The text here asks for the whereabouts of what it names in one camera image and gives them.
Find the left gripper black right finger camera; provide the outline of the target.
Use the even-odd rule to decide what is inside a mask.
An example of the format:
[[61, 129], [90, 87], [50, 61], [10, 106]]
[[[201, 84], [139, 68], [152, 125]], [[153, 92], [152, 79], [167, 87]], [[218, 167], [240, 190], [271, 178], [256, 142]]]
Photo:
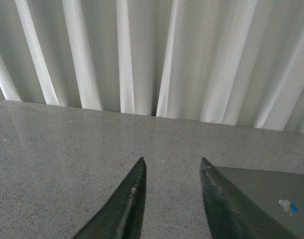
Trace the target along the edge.
[[202, 198], [214, 239], [296, 239], [260, 209], [205, 157], [200, 164]]

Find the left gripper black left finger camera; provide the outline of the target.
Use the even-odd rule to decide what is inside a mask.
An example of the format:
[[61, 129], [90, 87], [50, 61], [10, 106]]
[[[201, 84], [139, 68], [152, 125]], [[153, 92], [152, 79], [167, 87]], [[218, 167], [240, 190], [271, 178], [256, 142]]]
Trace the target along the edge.
[[75, 239], [139, 239], [145, 201], [147, 167], [140, 157], [106, 204], [74, 236]]

